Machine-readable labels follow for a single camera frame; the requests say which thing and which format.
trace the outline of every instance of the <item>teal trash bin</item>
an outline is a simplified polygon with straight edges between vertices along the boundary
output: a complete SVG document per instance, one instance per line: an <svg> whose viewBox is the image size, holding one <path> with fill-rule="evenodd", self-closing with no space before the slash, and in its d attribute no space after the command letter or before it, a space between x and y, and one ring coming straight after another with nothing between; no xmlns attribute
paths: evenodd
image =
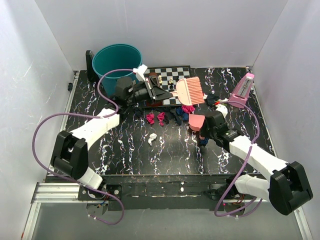
<svg viewBox="0 0 320 240"><path fill-rule="evenodd" d="M133 69L142 64L142 55L138 49L127 44L114 44L101 49L92 60L95 73L101 78L104 74L116 69ZM115 93L117 80L122 77L131 77L136 81L136 75L129 71L117 71L104 77L103 88L110 97Z"/></svg>

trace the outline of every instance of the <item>chessboard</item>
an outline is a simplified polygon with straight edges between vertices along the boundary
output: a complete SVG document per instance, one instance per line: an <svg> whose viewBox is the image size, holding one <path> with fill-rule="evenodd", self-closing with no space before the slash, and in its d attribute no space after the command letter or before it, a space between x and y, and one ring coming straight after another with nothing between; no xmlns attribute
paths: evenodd
<svg viewBox="0 0 320 240"><path fill-rule="evenodd" d="M152 67L148 68L144 77L148 78L150 73L157 73L157 75L161 75L162 83L160 83L160 87L167 92L174 92L176 90L176 85L178 80L180 79L188 79L190 78L190 66L174 66L174 67ZM173 89L170 89L170 78L173 80ZM174 106L174 105L182 105L177 96L171 97L169 99L162 101L163 106Z"/></svg>

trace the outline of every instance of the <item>marble tabletop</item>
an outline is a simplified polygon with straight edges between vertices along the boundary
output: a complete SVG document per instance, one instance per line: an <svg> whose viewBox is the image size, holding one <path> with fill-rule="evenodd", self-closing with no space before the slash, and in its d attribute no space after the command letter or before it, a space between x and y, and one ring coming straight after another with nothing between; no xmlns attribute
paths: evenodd
<svg viewBox="0 0 320 240"><path fill-rule="evenodd" d="M204 93L228 98L237 83L246 74L245 68L192 68L191 76L200 78ZM85 71L79 74L70 112L97 115L107 104L97 92L96 86L88 82ZM270 138L252 89L247 105L256 114L260 137L257 144L274 154ZM245 135L253 138L257 129L254 118L244 109L228 105L226 121L229 127L238 126ZM196 113L206 114L212 107L201 104ZM154 109L145 109L157 115ZM72 131L83 125L87 119L69 117L66 130ZM148 144L149 135L157 134L157 139ZM197 133L191 131L187 122L178 126L174 119L160 126L156 120L150 125L146 119L138 118L133 111L116 128L111 129L89 150L89 166L101 175L185 175L185 174L234 174L241 167L242 160L218 147L213 140L206 146L198 146ZM257 171L251 166L248 173Z"/></svg>

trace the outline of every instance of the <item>white wall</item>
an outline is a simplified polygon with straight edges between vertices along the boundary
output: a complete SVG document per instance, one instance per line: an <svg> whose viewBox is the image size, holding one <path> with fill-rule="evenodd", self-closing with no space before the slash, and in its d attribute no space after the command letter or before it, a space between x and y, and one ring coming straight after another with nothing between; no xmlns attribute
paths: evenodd
<svg viewBox="0 0 320 240"><path fill-rule="evenodd" d="M35 0L72 69L126 43L147 66L253 65L288 0Z"/></svg>
<svg viewBox="0 0 320 240"><path fill-rule="evenodd" d="M64 111L73 72L34 0L0 0L0 239L20 239L37 181L31 141L37 123ZM40 130L49 165L61 118Z"/></svg>
<svg viewBox="0 0 320 240"><path fill-rule="evenodd" d="M303 206L313 239L320 239L320 2L289 0L253 72L275 150L303 164L314 194Z"/></svg>

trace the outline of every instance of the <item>orange bristles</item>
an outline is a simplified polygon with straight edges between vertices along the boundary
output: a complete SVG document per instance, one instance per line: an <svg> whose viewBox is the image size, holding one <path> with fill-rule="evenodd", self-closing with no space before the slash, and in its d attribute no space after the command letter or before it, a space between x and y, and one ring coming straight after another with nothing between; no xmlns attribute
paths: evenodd
<svg viewBox="0 0 320 240"><path fill-rule="evenodd" d="M205 100L204 93L202 92L200 84L200 79L198 77L188 78L186 79L186 84L192 105L203 104Z"/></svg>

